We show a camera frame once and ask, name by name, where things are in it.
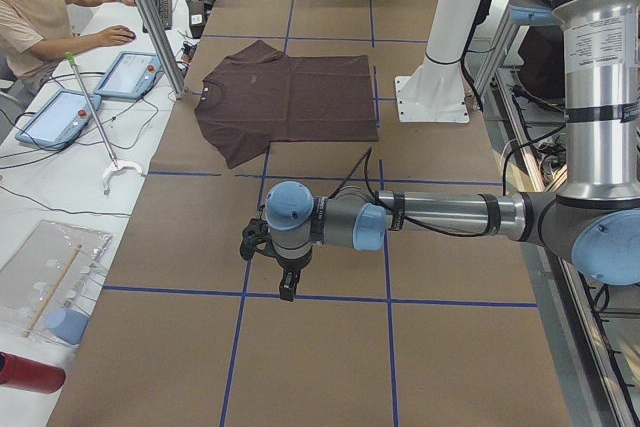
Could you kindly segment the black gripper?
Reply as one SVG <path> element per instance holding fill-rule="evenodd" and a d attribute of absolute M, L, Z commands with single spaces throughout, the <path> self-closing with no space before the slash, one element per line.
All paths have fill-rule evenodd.
<path fill-rule="evenodd" d="M 280 299 L 294 301 L 297 296 L 301 271 L 311 262 L 311 253 L 306 252 L 297 258 L 278 256 L 277 262 L 283 269 L 283 276 L 279 284 Z"/>

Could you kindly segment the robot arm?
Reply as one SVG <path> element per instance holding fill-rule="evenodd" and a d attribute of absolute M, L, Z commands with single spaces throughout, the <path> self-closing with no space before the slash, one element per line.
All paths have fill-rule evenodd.
<path fill-rule="evenodd" d="M 566 179 L 553 192 L 451 195 L 340 185 L 316 197 L 275 185 L 264 206 L 265 252 L 296 296 L 316 245 L 376 251 L 405 226 L 473 238 L 502 235 L 545 248 L 600 283 L 639 280 L 639 0 L 510 0 L 517 22 L 558 22 L 564 47 Z"/>

